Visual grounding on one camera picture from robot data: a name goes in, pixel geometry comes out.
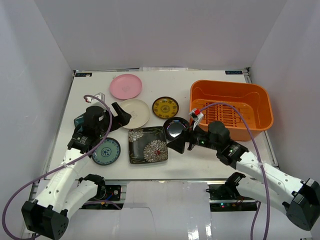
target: white plate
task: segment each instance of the white plate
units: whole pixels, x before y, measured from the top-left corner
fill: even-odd
[[[125,129],[141,128],[150,118],[149,106],[140,99],[133,98],[125,100],[120,104],[120,107],[132,116],[129,124],[123,126]]]

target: white wall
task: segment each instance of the white wall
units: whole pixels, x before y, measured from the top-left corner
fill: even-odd
[[[270,95],[281,169],[320,182],[320,1],[288,0],[252,65]],[[311,231],[320,239],[320,219]]]
[[[73,70],[245,68],[286,0],[35,0]]]
[[[42,173],[57,131],[72,71],[33,0],[0,0],[0,211],[24,183]],[[18,195],[7,224],[20,236]],[[0,228],[0,239],[7,237]]]

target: white flower pattern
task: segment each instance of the white flower pattern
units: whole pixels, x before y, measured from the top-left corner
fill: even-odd
[[[129,131],[129,142],[133,143],[133,142],[137,141],[138,139],[142,138],[143,135],[144,135],[144,131],[142,128],[131,129]]]
[[[161,140],[154,140],[148,143],[143,149],[143,157],[149,163],[156,163],[167,160],[167,143]]]

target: pink plate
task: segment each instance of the pink plate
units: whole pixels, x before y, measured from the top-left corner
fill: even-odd
[[[122,74],[112,80],[109,90],[117,99],[126,100],[136,97],[142,89],[140,78],[133,74]]]

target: plate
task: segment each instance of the plate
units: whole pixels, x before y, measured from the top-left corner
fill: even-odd
[[[109,90],[117,99],[132,99],[141,92],[142,82],[133,74],[122,74],[112,80]]]
[[[128,99],[120,104],[120,107],[131,114],[130,122],[123,126],[125,129],[137,129],[145,125],[150,118],[149,106],[140,99]]]
[[[179,105],[172,97],[162,96],[154,101],[152,104],[152,111],[158,118],[170,119],[177,115]]]
[[[172,117],[165,121],[163,127],[166,139],[172,141],[189,127],[189,122],[182,117]]]
[[[168,148],[163,126],[129,131],[129,161],[131,164],[152,164],[167,160]]]
[[[114,163],[120,156],[121,148],[117,140],[107,137],[93,152],[92,160],[99,165],[106,166]]]

